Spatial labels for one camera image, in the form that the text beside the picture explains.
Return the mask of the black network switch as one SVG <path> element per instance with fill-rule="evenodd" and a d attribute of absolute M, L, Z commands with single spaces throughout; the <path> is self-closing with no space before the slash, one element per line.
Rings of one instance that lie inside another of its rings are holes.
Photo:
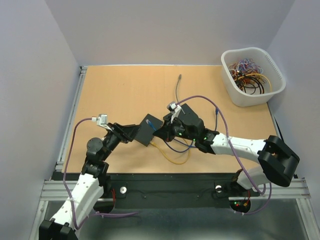
<path fill-rule="evenodd" d="M 154 138 L 153 133 L 155 130 L 159 129 L 162 124 L 162 120 L 148 113 L 141 121 L 141 128 L 134 139 L 147 147 Z"/>

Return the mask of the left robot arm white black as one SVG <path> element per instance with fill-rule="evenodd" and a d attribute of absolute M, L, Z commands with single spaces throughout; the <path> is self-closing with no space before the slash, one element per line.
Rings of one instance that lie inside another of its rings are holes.
<path fill-rule="evenodd" d="M 49 220 L 43 220 L 40 224 L 40 240 L 77 240 L 78 232 L 91 217 L 91 210 L 97 200 L 111 193 L 106 159 L 120 143 L 132 142 L 141 126 L 103 123 L 101 127 L 106 129 L 106 135 L 103 138 L 91 138 L 87 142 L 84 165 L 76 185 L 69 189 L 66 181 L 63 181 L 68 197 Z"/>

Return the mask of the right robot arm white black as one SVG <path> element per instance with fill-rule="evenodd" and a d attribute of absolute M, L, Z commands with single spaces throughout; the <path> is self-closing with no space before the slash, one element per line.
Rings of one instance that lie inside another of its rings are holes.
<path fill-rule="evenodd" d="M 227 136 L 205 127 L 204 121 L 191 109 L 183 113 L 182 106 L 172 103 L 170 113 L 163 117 L 163 124 L 153 136 L 164 142 L 182 138 L 194 142 L 203 153 L 229 155 L 258 164 L 249 170 L 241 169 L 230 182 L 231 192 L 242 195 L 247 190 L 268 183 L 288 187 L 300 162 L 298 155 L 278 136 L 267 139 L 246 139 Z"/>

